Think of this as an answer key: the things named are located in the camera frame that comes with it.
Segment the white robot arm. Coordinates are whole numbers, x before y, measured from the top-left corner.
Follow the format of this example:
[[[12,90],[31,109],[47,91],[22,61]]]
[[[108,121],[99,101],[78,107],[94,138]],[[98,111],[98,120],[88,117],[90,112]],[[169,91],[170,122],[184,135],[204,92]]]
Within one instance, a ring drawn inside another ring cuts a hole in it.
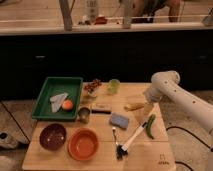
[[[212,147],[205,171],[213,171],[213,105],[181,88],[179,82],[180,75],[176,71],[157,72],[152,75],[151,85],[144,92],[145,98],[149,103],[156,103],[166,95],[208,132]]]

